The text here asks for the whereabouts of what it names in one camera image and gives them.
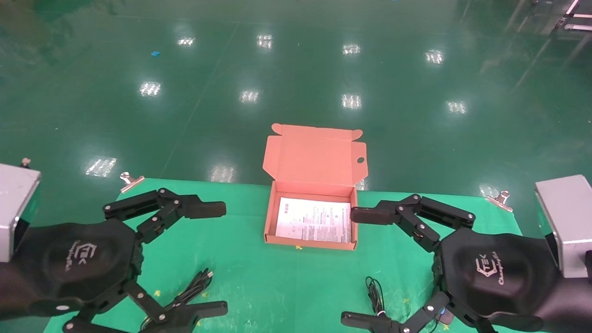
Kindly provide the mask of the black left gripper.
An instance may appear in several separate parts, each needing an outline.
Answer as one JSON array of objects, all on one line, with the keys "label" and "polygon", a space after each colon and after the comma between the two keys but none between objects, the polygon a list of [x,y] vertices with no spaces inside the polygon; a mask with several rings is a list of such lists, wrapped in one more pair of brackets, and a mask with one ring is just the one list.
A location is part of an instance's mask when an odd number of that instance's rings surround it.
[{"label": "black left gripper", "polygon": [[[93,324],[97,308],[110,307],[121,285],[133,275],[136,242],[149,244],[182,218],[219,218],[224,202],[203,202],[197,194],[179,195],[167,188],[108,203],[107,221],[92,225],[64,223],[30,228],[13,258],[1,264],[2,320],[54,317],[81,310],[63,325],[64,333],[121,333]],[[150,213],[136,232],[123,222]],[[137,282],[123,291],[152,322],[141,333],[192,333],[204,318],[228,314],[225,301],[180,305],[169,310]]]}]

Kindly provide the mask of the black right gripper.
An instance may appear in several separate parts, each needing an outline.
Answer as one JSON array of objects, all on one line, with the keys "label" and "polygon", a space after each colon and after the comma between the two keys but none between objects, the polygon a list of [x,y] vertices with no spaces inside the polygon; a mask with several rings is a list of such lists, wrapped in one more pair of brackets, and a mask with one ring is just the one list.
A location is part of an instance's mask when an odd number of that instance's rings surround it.
[{"label": "black right gripper", "polygon": [[[428,253],[435,253],[439,291],[406,322],[383,315],[343,312],[341,322],[371,333],[418,333],[442,309],[478,333],[494,333],[490,320],[535,316],[561,279],[546,241],[516,234],[481,234],[472,229],[474,213],[413,194],[376,207],[353,207],[351,220],[366,225],[397,225]],[[424,220],[455,232],[440,234]]]}]

